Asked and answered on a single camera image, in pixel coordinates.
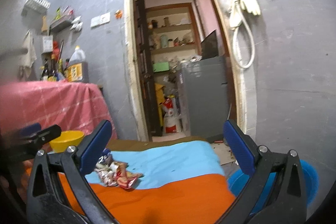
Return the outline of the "blue snack bag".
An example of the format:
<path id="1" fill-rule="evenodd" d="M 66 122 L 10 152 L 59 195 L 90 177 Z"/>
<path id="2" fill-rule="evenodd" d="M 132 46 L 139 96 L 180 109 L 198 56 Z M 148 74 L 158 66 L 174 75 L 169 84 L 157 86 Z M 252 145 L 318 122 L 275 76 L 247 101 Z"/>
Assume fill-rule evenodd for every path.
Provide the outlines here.
<path id="1" fill-rule="evenodd" d="M 99 163 L 102 165 L 110 165 L 113 162 L 113 157 L 110 149 L 105 148 L 102 152 L 102 155 L 99 159 Z"/>

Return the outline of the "yellow plastic bowl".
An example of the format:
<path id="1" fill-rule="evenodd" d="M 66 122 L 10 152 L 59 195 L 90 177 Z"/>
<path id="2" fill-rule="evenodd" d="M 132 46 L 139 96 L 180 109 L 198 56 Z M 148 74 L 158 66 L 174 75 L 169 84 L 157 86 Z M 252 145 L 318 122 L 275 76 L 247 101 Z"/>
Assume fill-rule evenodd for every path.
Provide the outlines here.
<path id="1" fill-rule="evenodd" d="M 52 151 L 55 153 L 64 152 L 69 146 L 78 146 L 84 138 L 82 131 L 62 131 L 60 137 L 50 141 Z"/>

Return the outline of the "pink checked cloth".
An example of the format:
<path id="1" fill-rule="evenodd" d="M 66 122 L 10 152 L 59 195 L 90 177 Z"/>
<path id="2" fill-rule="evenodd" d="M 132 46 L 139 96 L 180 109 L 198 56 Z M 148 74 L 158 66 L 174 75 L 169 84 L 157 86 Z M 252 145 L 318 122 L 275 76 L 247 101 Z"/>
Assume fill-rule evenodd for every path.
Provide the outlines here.
<path id="1" fill-rule="evenodd" d="M 63 131 L 89 135 L 102 121 L 112 122 L 102 92 L 95 84 L 27 81 L 1 85 L 1 133 L 31 124 L 53 124 Z"/>

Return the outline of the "red crumpled wrapper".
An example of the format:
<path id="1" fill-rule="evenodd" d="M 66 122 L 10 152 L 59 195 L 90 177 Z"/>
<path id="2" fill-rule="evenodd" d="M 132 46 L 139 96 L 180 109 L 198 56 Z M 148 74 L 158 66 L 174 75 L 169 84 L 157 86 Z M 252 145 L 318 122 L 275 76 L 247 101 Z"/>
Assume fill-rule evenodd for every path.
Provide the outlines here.
<path id="1" fill-rule="evenodd" d="M 98 174 L 100 181 L 108 187 L 118 186 L 122 189 L 131 189 L 142 173 L 132 173 L 126 170 L 127 164 L 113 161 L 110 164 L 97 163 L 94 171 Z"/>

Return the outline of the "dark sauce bottle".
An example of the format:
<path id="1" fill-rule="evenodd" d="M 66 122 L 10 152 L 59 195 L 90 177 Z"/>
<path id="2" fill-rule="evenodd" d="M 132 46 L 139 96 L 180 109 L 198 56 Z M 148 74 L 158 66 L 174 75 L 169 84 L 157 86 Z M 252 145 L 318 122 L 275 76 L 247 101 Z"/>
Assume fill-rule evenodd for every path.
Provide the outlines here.
<path id="1" fill-rule="evenodd" d="M 43 67 L 43 70 L 42 70 L 41 80 L 42 81 L 48 81 L 49 76 L 50 76 L 49 63 L 48 63 L 48 60 L 45 59 L 44 67 Z"/>

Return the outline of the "orange cloth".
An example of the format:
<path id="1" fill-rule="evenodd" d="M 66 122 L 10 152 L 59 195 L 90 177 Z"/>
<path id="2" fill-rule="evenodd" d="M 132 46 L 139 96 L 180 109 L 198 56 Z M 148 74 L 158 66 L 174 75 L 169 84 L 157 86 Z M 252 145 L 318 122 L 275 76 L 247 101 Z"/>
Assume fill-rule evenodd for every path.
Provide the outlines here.
<path id="1" fill-rule="evenodd" d="M 235 200 L 219 166 L 146 172 L 132 189 L 85 178 L 120 223 L 215 223 Z"/>

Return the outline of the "light blue cloth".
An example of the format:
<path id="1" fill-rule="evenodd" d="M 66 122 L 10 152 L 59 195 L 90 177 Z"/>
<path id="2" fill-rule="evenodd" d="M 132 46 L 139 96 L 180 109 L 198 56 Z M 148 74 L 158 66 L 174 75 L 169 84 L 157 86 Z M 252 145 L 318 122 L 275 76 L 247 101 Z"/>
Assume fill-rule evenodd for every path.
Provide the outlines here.
<path id="1" fill-rule="evenodd" d="M 224 177 L 219 157 L 206 141 L 194 140 L 145 151 L 111 153 L 113 159 L 128 163 L 128 171 L 143 174 L 132 186 L 133 189 L 154 189 L 208 174 Z"/>

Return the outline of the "hanging white towel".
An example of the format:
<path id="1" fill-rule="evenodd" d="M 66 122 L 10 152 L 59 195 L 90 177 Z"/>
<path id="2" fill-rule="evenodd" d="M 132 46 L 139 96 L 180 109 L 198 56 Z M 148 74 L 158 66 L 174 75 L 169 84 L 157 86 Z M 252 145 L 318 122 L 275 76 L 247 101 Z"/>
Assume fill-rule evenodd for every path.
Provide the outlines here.
<path id="1" fill-rule="evenodd" d="M 21 55 L 19 65 L 25 80 L 30 77 L 33 63 L 37 60 L 37 54 L 34 47 L 34 38 L 31 30 L 28 30 L 23 38 L 22 48 L 27 52 Z"/>

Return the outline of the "large oil jug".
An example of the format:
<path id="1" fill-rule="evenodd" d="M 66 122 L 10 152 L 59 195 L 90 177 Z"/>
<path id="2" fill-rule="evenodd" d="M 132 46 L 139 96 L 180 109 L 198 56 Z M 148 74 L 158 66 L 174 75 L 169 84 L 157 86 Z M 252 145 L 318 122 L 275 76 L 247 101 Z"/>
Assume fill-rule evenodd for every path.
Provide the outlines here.
<path id="1" fill-rule="evenodd" d="M 88 63 L 84 51 L 79 46 L 75 47 L 68 61 L 65 74 L 68 82 L 89 83 Z"/>

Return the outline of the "red white sack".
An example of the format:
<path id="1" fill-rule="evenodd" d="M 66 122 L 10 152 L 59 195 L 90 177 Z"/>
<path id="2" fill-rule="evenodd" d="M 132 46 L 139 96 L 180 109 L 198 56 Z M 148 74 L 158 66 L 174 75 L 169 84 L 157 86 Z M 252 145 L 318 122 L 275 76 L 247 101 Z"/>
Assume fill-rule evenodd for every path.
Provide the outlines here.
<path id="1" fill-rule="evenodd" d="M 163 117 L 163 131 L 165 134 L 173 134 L 182 131 L 181 122 L 174 104 L 174 98 L 167 97 L 162 103 L 162 110 L 165 112 Z"/>

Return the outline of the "grey refrigerator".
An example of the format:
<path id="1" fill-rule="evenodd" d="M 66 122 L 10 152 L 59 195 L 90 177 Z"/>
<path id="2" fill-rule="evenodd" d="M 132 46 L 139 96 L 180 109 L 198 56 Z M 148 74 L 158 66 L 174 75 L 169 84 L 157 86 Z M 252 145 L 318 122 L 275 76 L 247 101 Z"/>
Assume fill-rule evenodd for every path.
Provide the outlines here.
<path id="1" fill-rule="evenodd" d="M 228 119 L 228 81 L 222 56 L 181 63 L 177 70 L 178 100 L 183 131 L 213 143 L 223 138 Z"/>

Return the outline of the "green box on shelf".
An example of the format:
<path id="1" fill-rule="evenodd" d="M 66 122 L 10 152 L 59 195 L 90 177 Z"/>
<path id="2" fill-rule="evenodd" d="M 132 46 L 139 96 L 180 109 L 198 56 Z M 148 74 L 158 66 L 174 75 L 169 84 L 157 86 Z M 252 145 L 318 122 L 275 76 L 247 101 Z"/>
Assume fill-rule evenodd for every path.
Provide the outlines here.
<path id="1" fill-rule="evenodd" d="M 153 63 L 153 72 L 167 72 L 170 70 L 169 62 L 157 62 Z"/>

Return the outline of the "black monitor screen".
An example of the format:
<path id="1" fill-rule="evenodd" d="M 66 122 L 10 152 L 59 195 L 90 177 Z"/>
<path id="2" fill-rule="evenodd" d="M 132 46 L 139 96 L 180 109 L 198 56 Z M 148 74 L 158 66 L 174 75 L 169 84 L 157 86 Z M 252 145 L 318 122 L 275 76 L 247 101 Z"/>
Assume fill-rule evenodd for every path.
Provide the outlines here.
<path id="1" fill-rule="evenodd" d="M 201 42 L 202 47 L 202 59 L 210 59 L 219 55 L 217 33 L 215 30 L 211 32 Z"/>

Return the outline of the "wooden shelf unit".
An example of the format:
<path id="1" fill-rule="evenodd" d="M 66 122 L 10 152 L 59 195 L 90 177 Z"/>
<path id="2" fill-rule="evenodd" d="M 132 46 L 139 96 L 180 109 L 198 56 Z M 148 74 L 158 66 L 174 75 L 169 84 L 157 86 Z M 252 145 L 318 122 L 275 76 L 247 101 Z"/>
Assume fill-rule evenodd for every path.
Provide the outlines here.
<path id="1" fill-rule="evenodd" d="M 177 96 L 174 84 L 175 71 L 182 61 L 198 55 L 200 34 L 191 3 L 161 5 L 146 9 L 149 29 L 149 47 L 151 65 L 157 62 L 169 62 L 170 70 L 153 73 L 157 100 L 158 124 L 163 134 L 162 103 L 167 96 Z"/>

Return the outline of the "white wall switch plate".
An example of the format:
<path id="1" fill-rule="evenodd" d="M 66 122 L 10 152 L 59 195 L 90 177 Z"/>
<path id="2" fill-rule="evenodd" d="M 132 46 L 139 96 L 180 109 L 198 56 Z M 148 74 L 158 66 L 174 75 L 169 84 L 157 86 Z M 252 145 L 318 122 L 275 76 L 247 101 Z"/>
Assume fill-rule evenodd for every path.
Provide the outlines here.
<path id="1" fill-rule="evenodd" d="M 107 24 L 109 22 L 110 22 L 110 12 L 107 12 L 105 14 L 92 18 L 90 28 L 95 28 L 100 25 Z"/>

